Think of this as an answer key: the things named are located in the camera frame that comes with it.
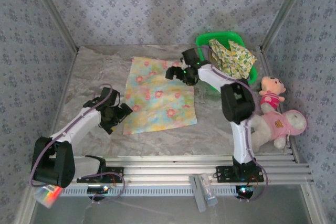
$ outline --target blue floral wall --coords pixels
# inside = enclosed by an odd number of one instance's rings
[[[286,110],[308,127],[296,137],[330,223],[336,223],[336,0],[298,0],[267,52],[285,83]]]
[[[0,223],[12,223],[35,140],[48,135],[74,53],[40,0],[0,0]]]
[[[53,0],[76,44],[195,43],[234,30],[259,45],[284,0]]]

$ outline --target colorful floral fabric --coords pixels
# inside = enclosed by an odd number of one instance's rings
[[[194,87],[165,78],[170,62],[134,57],[126,82],[125,103],[132,108],[124,121],[123,134],[152,132],[197,123]]]
[[[209,45],[215,54],[212,54],[216,65],[223,73],[236,78],[248,78],[257,58],[245,47],[229,40],[230,50],[226,49],[216,39],[209,40]]]

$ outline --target pink stuffed toy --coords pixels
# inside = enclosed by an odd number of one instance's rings
[[[283,83],[274,77],[265,76],[261,80],[261,91],[259,92],[261,97],[260,106],[264,110],[265,106],[272,106],[274,110],[279,106],[279,101],[283,102],[284,97],[280,97],[281,93],[286,91]]]
[[[273,141],[278,149],[285,148],[289,135],[301,134],[307,127],[306,118],[297,110],[289,110],[283,114],[269,108],[264,115],[255,115],[251,120],[252,149],[259,151],[260,146]]]

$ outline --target wire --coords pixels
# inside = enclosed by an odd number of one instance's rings
[[[114,185],[114,186],[117,186],[117,182],[115,181],[115,178],[114,178],[114,176],[113,176],[113,175],[111,175],[111,177],[112,177],[112,179],[113,179],[113,185]]]
[[[92,197],[92,203],[98,203],[100,204],[101,203],[106,203],[106,202],[110,202],[112,201],[113,199],[118,199],[125,191],[125,187],[126,187],[126,182],[125,182],[125,179],[123,178],[123,176],[121,176],[119,173],[115,173],[115,172],[105,172],[105,173],[97,173],[97,174],[92,174],[92,175],[87,175],[87,176],[84,176],[82,178],[94,178],[94,177],[99,177],[99,176],[104,176],[104,175],[112,175],[112,176],[117,176],[121,179],[122,181],[122,189],[120,190],[120,192],[115,196],[113,197],[112,199],[109,199],[109,200],[104,200],[104,201],[94,201],[94,198],[97,197],[97,196],[100,196],[100,197],[104,197],[104,195],[102,194],[95,194],[93,197]]]
[[[105,103],[109,97],[112,95],[112,91],[113,91],[113,88],[112,88],[112,85],[111,84],[108,84],[108,83],[104,83],[102,85],[99,85],[99,88],[101,88],[102,86],[109,86],[110,87],[110,92],[109,94],[103,99],[101,100],[99,103],[97,103],[95,106],[89,108],[86,112],[84,112],[81,116],[79,116],[78,118],[76,118],[62,133],[60,133],[58,136],[54,137],[47,145],[46,147],[44,147],[44,149],[41,151],[41,153],[38,155],[32,169],[31,169],[31,172],[30,172],[30,176],[29,176],[29,184],[32,186],[32,187],[42,187],[42,186],[46,186],[47,184],[40,184],[40,185],[35,185],[33,183],[33,179],[34,179],[34,174],[35,174],[35,171],[37,169],[37,166],[38,164],[40,163],[41,159],[43,158],[43,155],[47,152],[47,150],[57,141],[59,140],[62,136],[65,136],[69,130],[71,130],[71,128],[76,124],[78,123],[84,116],[86,116],[88,113],[90,113],[92,110],[94,110],[96,107],[98,107],[99,105]]]
[[[255,179],[255,181],[257,182],[257,185],[256,185],[256,187],[254,188],[254,189],[257,189],[257,187],[258,187],[258,184],[259,184],[259,181],[258,181],[258,179],[257,179],[257,177],[255,176],[255,175],[251,175],[250,176],[250,181],[246,184],[246,187],[252,182],[252,179]]]
[[[207,50],[209,50],[209,51],[211,51],[212,53],[214,53],[217,57],[218,57],[218,55],[216,54],[216,52],[214,51],[214,50],[212,50],[211,48],[207,48],[207,47],[196,47],[196,48],[194,48],[194,49],[198,49],[198,48],[204,48],[204,49],[207,49]],[[216,69],[215,67],[214,67],[214,65],[213,64],[211,64],[211,70],[212,70],[212,72],[214,72],[215,74],[217,74],[218,76],[220,76],[220,77],[222,77],[222,78],[224,78],[224,79],[227,79],[227,80],[229,80],[229,81],[233,81],[233,82],[237,82],[238,84],[240,84],[240,85],[242,85],[244,88],[246,88],[250,93],[251,93],[251,95],[252,95],[252,99],[253,99],[253,102],[254,102],[254,104],[255,104],[255,108],[259,108],[259,106],[258,106],[258,103],[257,103],[257,98],[256,98],[256,96],[255,96],[255,94],[253,93],[253,90],[248,86],[248,85],[246,85],[245,83],[243,83],[243,82],[241,82],[241,81],[239,81],[239,80],[236,80],[236,79],[234,79],[234,78],[231,78],[231,77],[229,77],[229,76],[227,76],[227,75],[225,75],[225,74],[223,74],[222,72],[220,72],[218,69]],[[248,155],[250,156],[250,158],[252,159],[252,161],[253,161],[253,163],[255,163],[261,170],[262,170],[262,172],[263,172],[263,174],[265,175],[265,180],[266,180],[266,182],[265,182],[265,186],[264,186],[264,189],[262,190],[262,192],[259,194],[259,195],[257,195],[256,197],[254,197],[254,198],[252,198],[252,199],[247,199],[246,201],[254,201],[254,200],[256,200],[256,199],[258,199],[258,198],[260,198],[264,193],[265,193],[265,191],[267,190],[267,188],[268,188],[268,175],[267,175],[267,172],[266,172],[266,170],[254,159],[254,157],[253,157],[253,155],[252,155],[252,153],[251,153],[251,149],[250,149],[250,145],[249,145],[249,132],[248,132],[248,129],[249,129],[249,127],[248,127],[248,125],[249,125],[249,121],[252,119],[252,117],[254,116],[256,114],[256,110],[254,110],[253,111],[253,113],[252,113],[252,115],[246,120],[246,122],[245,122],[245,141],[246,141],[246,147],[247,147],[247,153],[248,153]]]
[[[104,175],[112,175],[113,176],[113,180],[114,180],[114,176],[119,177],[121,179],[121,181],[122,181],[122,188],[121,188],[120,192],[116,196],[114,196],[114,197],[112,197],[110,199],[106,199],[106,196],[103,195],[103,194],[95,194],[92,197],[92,201],[91,201],[92,204],[101,204],[101,203],[105,204],[105,203],[109,203],[109,202],[115,202],[115,203],[122,204],[122,205],[125,205],[125,206],[135,207],[135,208],[139,208],[139,209],[146,210],[146,211],[149,211],[149,212],[154,212],[156,214],[173,216],[172,214],[168,214],[166,212],[156,211],[156,210],[153,210],[153,209],[150,209],[150,208],[146,208],[146,207],[142,207],[142,206],[138,206],[138,205],[133,205],[133,204],[117,201],[116,199],[118,199],[124,193],[125,187],[126,187],[125,179],[120,174],[118,174],[118,173],[115,173],[115,172],[105,172],[105,173],[98,173],[98,174],[84,176],[82,178],[94,178],[94,177],[99,177],[99,176],[104,176]],[[104,199],[100,200],[100,201],[95,201],[94,199],[96,197],[102,197]]]

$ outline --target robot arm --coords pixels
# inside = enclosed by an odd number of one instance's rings
[[[254,157],[253,152],[252,157],[248,154],[247,152],[247,141],[249,141],[249,146],[251,145],[251,130],[250,126],[248,126],[248,135],[245,134],[245,126],[246,126],[246,119],[253,113],[254,107],[253,107],[253,102],[251,100],[248,100],[248,106],[244,106],[244,109],[253,109],[252,111],[246,111],[247,113],[243,115],[242,117],[239,118],[234,118],[235,115],[233,115],[231,109],[233,108],[233,104],[230,104],[230,101],[227,100],[227,96],[230,95],[230,91],[234,91],[231,89],[232,86],[230,85],[235,85],[236,83],[233,81],[230,81],[228,79],[224,79],[223,77],[220,77],[217,75],[212,69],[211,69],[211,64],[206,64],[201,66],[198,69],[198,76],[201,81],[204,81],[208,84],[210,84],[212,87],[214,87],[216,90],[218,90],[222,94],[222,110],[225,115],[225,117],[230,121],[231,128],[232,128],[232,134],[233,134],[233,140],[234,140],[234,154],[233,157],[234,159],[240,163],[248,163],[252,160]],[[236,97],[241,96],[241,94],[233,94]]]
[[[109,94],[110,89],[103,88],[101,96],[86,102],[80,113],[63,129],[36,141],[31,166],[32,179],[65,188],[73,179],[101,172],[103,159],[86,156],[76,158],[75,162],[72,150],[97,125],[111,134],[111,128],[132,112],[124,103],[120,106],[119,103],[115,104],[117,96],[120,97],[118,91],[112,90]]]
[[[200,61],[194,49],[182,53],[182,67],[170,67],[166,72],[167,79],[180,79],[188,86],[195,85],[198,80],[204,81],[221,93],[222,111],[230,122],[234,138],[234,154],[232,167],[217,167],[217,173],[221,173],[225,182],[248,181],[251,176],[260,175],[261,169],[256,165],[251,146],[251,130],[247,125],[248,118],[255,110],[252,94],[240,83],[248,86],[246,79],[235,80],[213,69],[212,64]]]

